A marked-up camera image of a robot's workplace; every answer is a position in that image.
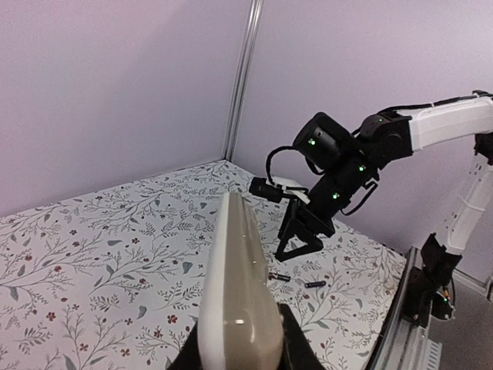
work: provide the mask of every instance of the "red flower pattern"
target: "red flower pattern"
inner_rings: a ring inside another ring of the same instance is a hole
[[[154,336],[156,338],[162,338],[163,337],[163,334],[161,333],[161,329],[159,328],[159,326],[156,328],[156,330],[154,331]]]
[[[178,318],[174,314],[168,315],[168,324],[175,324]]]

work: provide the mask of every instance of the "floral tablecloth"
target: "floral tablecloth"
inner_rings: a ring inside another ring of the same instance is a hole
[[[219,161],[0,218],[0,370],[165,368],[197,320],[226,191],[257,213],[272,271],[292,277],[270,290],[322,364],[364,368],[405,259],[336,222],[323,251],[277,262],[286,204],[249,195],[251,177]]]

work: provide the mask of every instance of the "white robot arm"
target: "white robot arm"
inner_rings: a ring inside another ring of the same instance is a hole
[[[411,116],[409,128],[412,150],[459,137],[493,131],[493,100],[490,96],[461,100],[419,111],[398,110]],[[461,255],[468,238],[493,194],[492,163],[484,154],[476,153],[471,168],[446,218],[436,230],[436,239],[447,253]]]

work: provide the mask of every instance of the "metal pole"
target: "metal pole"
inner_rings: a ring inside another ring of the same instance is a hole
[[[236,70],[236,78],[231,97],[230,114],[226,127],[226,138],[224,141],[223,158],[232,160],[234,149],[236,146],[236,138],[238,136],[238,126],[240,125],[241,109],[245,96],[245,88],[247,87],[248,71],[255,46],[255,39],[260,22],[260,13],[262,11],[263,0],[252,0],[250,6],[250,15],[246,24],[245,35],[243,37],[243,45],[240,54],[238,69]]]

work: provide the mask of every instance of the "black mount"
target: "black mount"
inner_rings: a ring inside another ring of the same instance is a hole
[[[437,291],[450,284],[452,272],[462,259],[462,256],[447,253],[435,235],[431,234],[421,249],[423,269],[413,267],[411,270],[404,300],[405,318],[423,328],[428,326],[430,312],[438,318],[451,317],[450,302],[441,298]]]

